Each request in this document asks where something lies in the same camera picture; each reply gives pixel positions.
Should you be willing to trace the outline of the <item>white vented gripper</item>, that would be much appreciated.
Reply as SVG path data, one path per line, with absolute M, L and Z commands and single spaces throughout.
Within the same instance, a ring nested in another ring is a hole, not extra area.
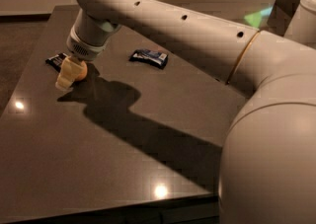
M 88 44 L 77 36 L 74 29 L 71 29 L 66 45 L 75 57 L 68 56 L 61 64 L 61 70 L 55 83 L 55 87 L 59 90 L 68 90 L 74 82 L 78 82 L 75 79 L 83 68 L 81 60 L 95 60 L 105 50 L 107 43 L 105 42 L 101 46 Z

